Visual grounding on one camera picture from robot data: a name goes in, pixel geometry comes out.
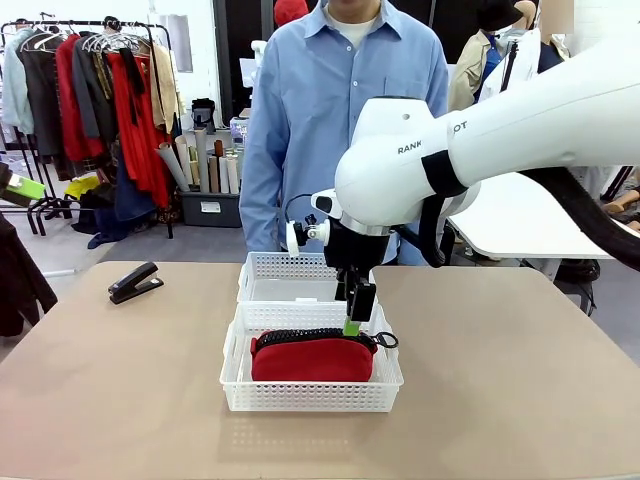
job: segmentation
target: stapler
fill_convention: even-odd
[[[126,302],[138,295],[142,295],[154,288],[161,287],[164,285],[164,282],[159,278],[154,278],[151,280],[140,283],[145,280],[150,275],[155,274],[158,271],[158,267],[155,263],[147,262],[144,265],[140,265],[133,272],[128,275],[122,277],[116,283],[109,287],[109,300],[111,300],[116,305],[119,305],[122,302]]]

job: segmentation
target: rolled paper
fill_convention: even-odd
[[[176,183],[178,184],[178,188],[181,192],[189,191],[189,184],[187,183],[187,179],[182,172],[182,167],[180,167],[180,162],[176,158],[176,154],[169,143],[161,143],[159,148],[156,148],[156,152],[158,155],[164,160],[164,163],[169,167],[169,171]]]
[[[227,173],[226,157],[220,157],[218,163],[220,164],[220,193],[229,193],[229,174]]]
[[[240,193],[240,186],[238,184],[238,160],[236,158],[227,158],[227,173],[229,175],[229,192],[237,195]]]
[[[207,156],[207,129],[196,129],[196,150],[198,151],[198,171],[200,173],[200,191],[210,193],[209,157]]]
[[[176,148],[178,149],[178,160],[180,160],[180,166],[184,172],[184,176],[187,182],[193,185],[193,175],[191,175],[191,166],[189,165],[189,146],[187,145],[187,139],[184,135],[176,137]]]
[[[193,176],[193,184],[200,185],[200,173],[198,172],[198,162],[191,161],[189,162],[189,167],[191,168],[191,175]]]
[[[211,193],[220,193],[218,168],[218,157],[209,157],[209,186],[211,187]]]

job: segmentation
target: man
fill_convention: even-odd
[[[333,188],[368,99],[425,99],[437,117],[446,113],[447,86],[436,35],[388,0],[321,0],[309,15],[278,29],[254,90],[245,152],[240,213],[247,248],[280,251],[285,222],[278,205]],[[302,198],[288,214],[303,221],[312,211]],[[322,251],[311,243],[311,251]],[[394,260],[424,264],[417,249],[395,236],[385,258]]]

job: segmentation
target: black zipper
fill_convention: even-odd
[[[389,344],[386,337],[393,339],[394,343]],[[343,340],[356,342],[364,345],[371,353],[375,353],[377,345],[385,348],[396,348],[398,339],[388,332],[381,332],[375,337],[370,337],[366,333],[360,332],[357,337],[349,337],[342,333],[341,328],[316,328],[313,330],[273,330],[265,332],[256,341],[254,354],[265,347],[279,345],[282,343],[308,342],[311,340],[324,340],[327,338],[340,338]]]

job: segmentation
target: black bag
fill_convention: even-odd
[[[216,133],[216,125],[213,114],[216,111],[216,102],[210,98],[196,98],[191,102],[191,118],[194,128],[206,128],[207,134]]]

